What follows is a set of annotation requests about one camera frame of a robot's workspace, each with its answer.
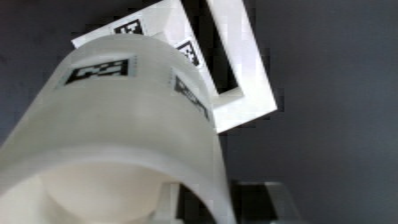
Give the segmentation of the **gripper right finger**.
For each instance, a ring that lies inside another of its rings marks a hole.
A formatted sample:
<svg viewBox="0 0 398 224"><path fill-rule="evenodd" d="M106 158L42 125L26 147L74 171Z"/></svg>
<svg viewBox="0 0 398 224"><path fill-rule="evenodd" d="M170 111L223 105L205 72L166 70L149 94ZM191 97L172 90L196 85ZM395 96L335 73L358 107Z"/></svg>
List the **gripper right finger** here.
<svg viewBox="0 0 398 224"><path fill-rule="evenodd" d="M280 182L230 182L237 224L305 224L292 197Z"/></svg>

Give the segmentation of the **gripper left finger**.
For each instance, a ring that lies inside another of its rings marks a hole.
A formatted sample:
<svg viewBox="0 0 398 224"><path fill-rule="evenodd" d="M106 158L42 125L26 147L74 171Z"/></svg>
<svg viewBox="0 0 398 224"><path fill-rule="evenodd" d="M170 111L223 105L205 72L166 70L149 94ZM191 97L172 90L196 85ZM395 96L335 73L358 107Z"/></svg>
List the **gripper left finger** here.
<svg viewBox="0 0 398 224"><path fill-rule="evenodd" d="M177 218L179 184L164 183L159 190L156 209L149 224L182 224Z"/></svg>

